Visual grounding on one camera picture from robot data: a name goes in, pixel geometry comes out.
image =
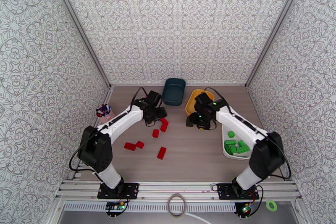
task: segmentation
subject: teal container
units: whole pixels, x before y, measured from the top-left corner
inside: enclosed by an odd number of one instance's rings
[[[186,82],[183,79],[167,79],[162,93],[163,103],[171,106],[180,106],[183,101],[185,88]]]

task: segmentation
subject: red cube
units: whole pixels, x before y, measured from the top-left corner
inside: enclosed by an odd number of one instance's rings
[[[135,151],[136,145],[133,143],[126,142],[124,148],[127,150]]]
[[[143,143],[142,141],[138,141],[138,142],[136,143],[136,146],[137,146],[138,148],[142,149],[142,148],[144,147],[144,143]]]
[[[164,118],[160,119],[160,121],[163,123],[163,124],[166,124],[166,125],[169,125],[168,121]]]
[[[161,147],[161,148],[160,148],[160,151],[159,151],[159,154],[157,155],[157,158],[163,160],[163,157],[165,156],[165,152],[166,152],[166,151],[167,151],[166,148]]]
[[[158,129],[154,129],[153,130],[153,137],[154,138],[158,138],[159,137],[159,130]]]
[[[160,130],[165,132],[167,130],[167,127],[168,126],[166,124],[162,124]]]

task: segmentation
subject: yellow basket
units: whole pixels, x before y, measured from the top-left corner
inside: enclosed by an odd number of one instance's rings
[[[194,108],[195,103],[196,103],[195,98],[203,92],[206,93],[211,100],[215,99],[215,96],[213,95],[213,93],[204,91],[203,89],[195,89],[194,91],[192,91],[192,95],[190,96],[188,103],[186,104],[186,115],[187,116],[195,112],[195,108]]]

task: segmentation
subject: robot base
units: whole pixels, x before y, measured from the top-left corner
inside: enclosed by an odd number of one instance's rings
[[[253,200],[253,196],[255,200],[259,199],[259,194],[256,186],[250,187],[246,190],[241,197],[238,197],[232,188],[232,183],[218,183],[217,184],[217,191],[220,200]]]
[[[98,199],[136,199],[138,196],[139,183],[127,183],[123,184],[121,192],[112,190],[105,184],[100,184]]]

